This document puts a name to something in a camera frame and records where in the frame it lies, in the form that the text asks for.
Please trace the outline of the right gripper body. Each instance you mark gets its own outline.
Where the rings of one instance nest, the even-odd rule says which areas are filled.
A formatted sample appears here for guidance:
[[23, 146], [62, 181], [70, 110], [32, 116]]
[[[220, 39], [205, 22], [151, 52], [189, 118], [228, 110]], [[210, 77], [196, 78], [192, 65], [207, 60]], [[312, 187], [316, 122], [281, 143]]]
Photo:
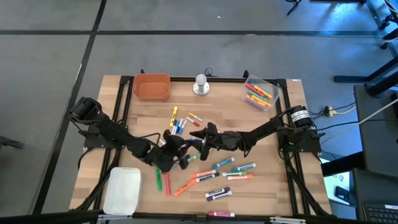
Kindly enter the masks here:
[[246, 151], [246, 145], [243, 136], [241, 133], [235, 131], [225, 131], [218, 133], [211, 140], [211, 147], [216, 148], [217, 150], [225, 151]]

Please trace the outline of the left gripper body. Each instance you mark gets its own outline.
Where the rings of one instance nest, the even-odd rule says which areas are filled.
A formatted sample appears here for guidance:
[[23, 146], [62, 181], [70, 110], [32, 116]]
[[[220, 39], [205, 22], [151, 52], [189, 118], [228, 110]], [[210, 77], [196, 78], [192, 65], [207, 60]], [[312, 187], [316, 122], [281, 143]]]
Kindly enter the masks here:
[[162, 172], [169, 172], [174, 166], [174, 158], [179, 156], [180, 146], [167, 142], [162, 147], [153, 147], [150, 151], [150, 164], [159, 168]]

